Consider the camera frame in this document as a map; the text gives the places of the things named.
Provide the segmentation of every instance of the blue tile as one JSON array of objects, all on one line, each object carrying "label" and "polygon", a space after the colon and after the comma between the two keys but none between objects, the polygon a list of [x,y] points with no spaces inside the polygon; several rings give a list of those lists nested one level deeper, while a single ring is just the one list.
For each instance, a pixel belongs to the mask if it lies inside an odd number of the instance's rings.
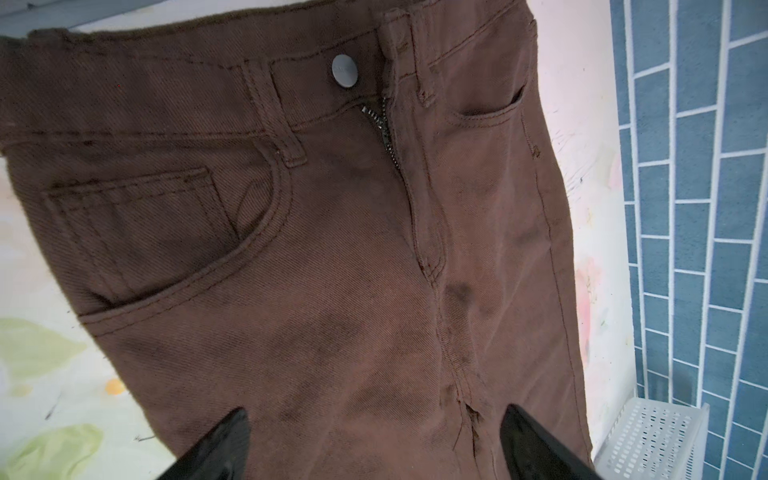
[{"label": "blue tile", "polygon": [[768,480],[768,457],[766,456],[763,456],[763,461],[760,463],[757,480]]},{"label": "blue tile", "polygon": [[730,39],[749,37],[768,30],[768,2],[733,0],[730,7]]},{"label": "blue tile", "polygon": [[677,135],[675,196],[677,198],[709,198],[715,112],[708,111],[678,118],[675,131]]},{"label": "blue tile", "polygon": [[634,373],[637,376],[637,383],[645,385],[645,378],[643,377],[643,350],[634,349]]},{"label": "blue tile", "polygon": [[627,36],[624,30],[624,2],[622,0],[611,0],[611,31],[614,37],[614,70],[616,73],[619,124],[628,124]]},{"label": "blue tile", "polygon": [[640,167],[640,232],[668,235],[670,232],[669,165]]},{"label": "blue tile", "polygon": [[669,402],[669,380],[648,372],[648,398],[659,402]]},{"label": "blue tile", "polygon": [[704,471],[702,472],[701,480],[720,480],[720,470],[704,464]]},{"label": "blue tile", "polygon": [[669,11],[667,0],[632,2],[635,72],[669,61]]},{"label": "blue tile", "polygon": [[675,205],[674,212],[674,266],[703,272],[707,262],[710,205]]},{"label": "blue tile", "polygon": [[766,411],[768,411],[768,390],[739,382],[733,421],[759,432],[763,430]]},{"label": "blue tile", "polygon": [[723,151],[766,146],[767,84],[768,38],[730,50],[723,119]]},{"label": "blue tile", "polygon": [[699,388],[699,369],[695,366],[672,362],[672,398],[688,405],[696,405]]},{"label": "blue tile", "polygon": [[755,283],[746,329],[741,379],[768,386],[768,284]]},{"label": "blue tile", "polygon": [[757,278],[768,280],[768,221],[763,221],[763,236],[760,241],[760,255],[757,257]]},{"label": "blue tile", "polygon": [[680,0],[677,8],[677,110],[717,100],[722,0]]},{"label": "blue tile", "polygon": [[666,160],[670,156],[669,77],[665,70],[634,82],[639,162]]},{"label": "blue tile", "polygon": [[736,356],[732,353],[707,348],[704,354],[703,388],[720,396],[730,397],[733,366]]},{"label": "blue tile", "polygon": [[660,332],[669,331],[669,300],[643,295],[645,302],[645,326]]},{"label": "blue tile", "polygon": [[760,447],[760,435],[734,425],[730,430],[728,456],[738,462],[754,465],[757,460],[757,449]]},{"label": "blue tile", "polygon": [[643,291],[667,295],[669,285],[669,241],[644,238]]},{"label": "blue tile", "polygon": [[728,401],[712,396],[709,393],[701,394],[701,403],[710,405],[710,432],[725,435],[725,425],[728,420]]},{"label": "blue tile", "polygon": [[699,365],[704,277],[674,274],[674,358]]},{"label": "blue tile", "polygon": [[624,181],[624,199],[634,200],[634,177],[632,170],[632,132],[629,128],[619,130],[621,145],[621,176]]},{"label": "blue tile", "polygon": [[645,361],[649,370],[669,375],[669,338],[667,336],[646,330]]},{"label": "blue tile", "polygon": [[632,297],[632,327],[634,328],[634,345],[642,348],[643,330],[640,323],[640,281],[637,278],[637,267],[629,267],[629,290]]},{"label": "blue tile", "polygon": [[704,461],[710,465],[719,465],[723,460],[723,443],[725,441],[711,433],[707,434],[707,448],[704,450]]},{"label": "blue tile", "polygon": [[746,271],[750,265],[750,245],[715,242],[712,259],[710,305],[744,308]]},{"label": "blue tile", "polygon": [[707,345],[736,351],[739,346],[741,313],[710,308],[707,314]]},{"label": "blue tile", "polygon": [[637,263],[637,230],[634,223],[634,205],[624,205],[624,218],[627,221],[627,256],[629,263]]},{"label": "blue tile", "polygon": [[752,240],[763,155],[724,158],[720,162],[715,237]]},{"label": "blue tile", "polygon": [[752,469],[739,465],[733,460],[725,461],[725,475],[723,480],[751,480]]}]

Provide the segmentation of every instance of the zipper fly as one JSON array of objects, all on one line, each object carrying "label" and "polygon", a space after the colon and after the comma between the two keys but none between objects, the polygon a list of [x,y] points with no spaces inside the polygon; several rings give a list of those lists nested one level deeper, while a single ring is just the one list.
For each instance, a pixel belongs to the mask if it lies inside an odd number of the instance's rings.
[{"label": "zipper fly", "polygon": [[376,113],[376,111],[374,111],[372,108],[368,108],[366,105],[362,106],[362,112],[371,117],[373,123],[382,132],[384,149],[386,150],[386,153],[389,154],[389,158],[392,159],[392,163],[395,164],[397,171],[400,172],[400,164],[397,162],[397,157],[395,156],[395,145],[392,144],[392,135],[389,133],[389,123],[386,118],[386,100],[384,98],[382,98],[381,106],[381,114]]}]

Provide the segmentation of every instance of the metal button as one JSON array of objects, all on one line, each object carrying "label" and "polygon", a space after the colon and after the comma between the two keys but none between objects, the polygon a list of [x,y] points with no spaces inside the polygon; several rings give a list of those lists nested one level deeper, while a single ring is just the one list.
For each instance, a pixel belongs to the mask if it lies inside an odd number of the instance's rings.
[{"label": "metal button", "polygon": [[352,88],[357,83],[357,65],[349,55],[337,55],[331,64],[336,83],[344,88]]}]

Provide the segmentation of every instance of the white grout line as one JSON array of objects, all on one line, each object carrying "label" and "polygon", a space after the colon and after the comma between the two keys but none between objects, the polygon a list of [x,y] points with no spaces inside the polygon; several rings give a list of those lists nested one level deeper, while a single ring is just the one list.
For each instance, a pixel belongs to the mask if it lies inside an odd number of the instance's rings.
[{"label": "white grout line", "polygon": [[760,463],[763,461],[763,456],[768,454],[768,452],[765,451],[766,448],[766,442],[768,442],[768,415],[766,415],[765,422],[763,423],[763,433],[760,434],[760,443],[757,446],[757,452],[758,454],[762,452],[762,455],[758,455],[757,459],[755,460],[755,468],[753,470],[752,478],[757,479],[757,472],[760,471]]},{"label": "white grout line", "polygon": [[661,330],[654,330],[654,329],[649,329],[648,327],[645,327],[645,329],[646,329],[646,331],[648,331],[648,332],[652,332],[652,333],[658,333],[659,335],[664,335],[664,336],[669,336],[669,335],[670,335],[669,333],[667,333],[667,332],[662,332]]},{"label": "white grout line", "polygon": [[[725,449],[725,445],[726,445],[727,443],[728,443],[728,440],[726,440],[725,442],[723,442],[723,448],[724,448],[724,449]],[[749,465],[747,465],[746,463],[742,463],[742,462],[739,462],[738,460],[734,460],[734,459],[733,459],[733,458],[731,458],[731,457],[726,457],[726,458],[727,458],[728,460],[732,461],[733,463],[738,463],[739,465],[741,465],[741,466],[743,466],[743,467],[747,467],[749,470],[752,470],[752,467],[750,467],[750,466],[749,466]]]},{"label": "white grout line", "polygon": [[[626,33],[626,51],[627,51],[627,90],[629,94],[629,123],[630,123],[630,145],[632,151],[632,175],[633,175],[633,189],[634,198],[640,200],[640,170],[638,160],[637,149],[637,105],[634,94],[634,40],[632,37],[632,7],[630,0],[624,0],[624,32]],[[637,245],[637,262],[640,264],[637,267],[637,285],[639,292],[642,293],[643,288],[643,244],[640,239],[640,201],[634,205],[634,222],[635,222],[635,243]],[[648,385],[648,358],[645,351],[645,302],[643,296],[637,296],[640,299],[640,332],[641,332],[641,346],[643,347],[643,384]]]},{"label": "white grout line", "polygon": [[717,397],[718,399],[730,401],[730,399],[728,399],[727,397],[724,397],[722,395],[717,395],[716,393],[712,393],[709,390],[701,389],[701,392],[702,393],[706,393],[707,395],[712,395],[714,397]]},{"label": "white grout line", "polygon": [[710,308],[714,308],[715,310],[725,310],[726,312],[733,312],[733,313],[742,312],[742,310],[739,310],[737,308],[730,308],[729,306],[710,305]]},{"label": "white grout line", "polygon": [[688,365],[688,366],[692,366],[692,367],[695,367],[695,368],[699,368],[699,366],[696,365],[695,363],[685,362],[685,361],[679,360],[679,359],[675,359],[674,361],[677,362],[677,363],[682,363],[683,365]]},{"label": "white grout line", "polygon": [[707,348],[712,350],[717,350],[718,352],[725,352],[725,353],[730,353],[731,355],[736,355],[736,352],[734,352],[733,350],[728,350],[728,349],[721,348],[719,346],[710,345],[709,343],[707,344]]},{"label": "white grout line", "polygon": [[649,373],[653,373],[654,375],[663,376],[665,379],[670,378],[669,375],[664,375],[663,373],[654,372],[653,370],[648,370]]},{"label": "white grout line", "polygon": [[677,118],[690,117],[691,115],[705,114],[708,111],[715,111],[717,105],[709,105],[708,107],[691,108],[686,111],[678,111]]},{"label": "white grout line", "polygon": [[[704,354],[707,348],[707,320],[710,304],[710,287],[712,286],[712,258],[715,247],[715,214],[717,212],[717,191],[720,187],[720,151],[723,145],[723,114],[725,111],[725,89],[728,79],[728,35],[730,35],[730,2],[723,0],[722,21],[720,23],[720,61],[717,69],[717,101],[715,105],[715,135],[712,146],[712,181],[710,185],[710,212],[707,223],[707,257],[704,262],[704,295],[701,303],[701,334],[699,338],[699,363],[704,365]],[[699,369],[699,386],[696,395],[696,406],[701,408],[703,394],[704,368]]]},{"label": "white grout line", "polygon": [[695,270],[683,270],[681,268],[674,269],[675,273],[687,273],[688,275],[705,275],[704,272],[697,272]]},{"label": "white grout line", "polygon": [[655,67],[646,68],[645,70],[641,70],[638,73],[634,74],[632,78],[637,80],[640,77],[646,77],[648,75],[658,73],[660,71],[667,70],[670,67],[670,62],[665,62],[661,65],[656,65]]},{"label": "white grout line", "polygon": [[670,93],[669,93],[669,110],[670,110],[670,166],[669,166],[669,246],[667,248],[667,275],[669,280],[667,281],[667,295],[669,298],[669,304],[667,306],[667,354],[668,354],[668,367],[667,371],[670,373],[669,378],[669,396],[672,398],[673,393],[673,381],[674,376],[673,367],[673,347],[672,335],[674,335],[674,213],[675,213],[675,198],[676,192],[676,177],[675,177],[675,162],[677,159],[677,0],[669,0],[670,3]]},{"label": "white grout line", "polygon": [[[766,147],[768,147],[768,135],[766,136]],[[760,178],[760,194],[757,198],[765,198],[768,195],[768,164],[763,157],[763,172]],[[741,363],[744,359],[744,343],[746,343],[746,330],[750,325],[750,311],[752,309],[752,295],[755,291],[755,277],[757,276],[757,264],[760,261],[760,241],[763,239],[763,225],[766,217],[766,202],[757,203],[757,213],[755,218],[755,229],[752,233],[754,245],[750,248],[750,267],[746,274],[746,291],[744,292],[743,313],[741,314],[741,324],[739,327],[739,342],[736,347],[736,364],[733,366],[733,380],[730,386],[730,405],[728,406],[728,420],[726,422],[726,439],[723,443],[723,450],[728,450],[730,441],[731,422],[733,421],[733,412],[736,406],[736,396],[739,391],[739,378],[741,377]],[[756,473],[752,474],[752,480],[756,480]]]},{"label": "white grout line", "polygon": [[744,385],[753,386],[758,389],[768,390],[768,386],[757,385],[756,383],[747,382],[746,380],[739,380],[739,381],[742,382]]},{"label": "white grout line", "polygon": [[742,429],[745,429],[745,430],[749,430],[749,431],[750,431],[750,432],[752,432],[752,433],[756,433],[757,435],[762,435],[762,434],[763,434],[762,432],[758,432],[758,431],[757,431],[757,430],[755,430],[755,429],[751,429],[750,427],[748,427],[748,426],[746,426],[746,425],[741,425],[740,423],[736,423],[736,422],[733,422],[733,424],[734,424],[735,426],[737,426],[737,427],[740,427],[740,428],[742,428]]},{"label": "white grout line", "polygon": [[740,238],[716,238],[714,240],[718,243],[745,243],[747,245],[752,244],[752,240],[744,240]]},{"label": "white grout line", "polygon": [[676,204],[708,204],[709,202],[709,198],[683,198],[674,201]]},{"label": "white grout line", "polygon": [[747,155],[763,155],[765,148],[754,148],[752,150],[730,151],[720,154],[720,158],[746,157]]},{"label": "white grout line", "polygon": [[650,162],[643,162],[642,164],[640,164],[640,166],[641,167],[655,167],[657,165],[669,165],[669,164],[670,164],[670,159],[667,158],[665,160],[654,160],[654,161],[650,161]]},{"label": "white grout line", "polygon": [[728,48],[740,47],[741,45],[746,45],[748,43],[752,43],[753,41],[763,40],[764,38],[768,38],[768,30],[756,33],[755,35],[750,35],[749,37],[734,40],[728,44]]}]

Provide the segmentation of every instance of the white table surface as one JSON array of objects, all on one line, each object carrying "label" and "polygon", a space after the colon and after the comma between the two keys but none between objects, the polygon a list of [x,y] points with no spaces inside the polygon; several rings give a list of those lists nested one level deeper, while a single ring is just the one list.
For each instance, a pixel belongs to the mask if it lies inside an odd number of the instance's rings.
[{"label": "white table surface", "polygon": [[[79,29],[138,28],[284,3],[167,0]],[[571,202],[594,456],[635,387],[611,17],[607,0],[529,5],[539,27],[541,100]],[[0,163],[0,478],[42,478],[43,471],[61,480],[155,478],[174,458],[78,325]],[[36,456],[41,449],[47,456]]]}]

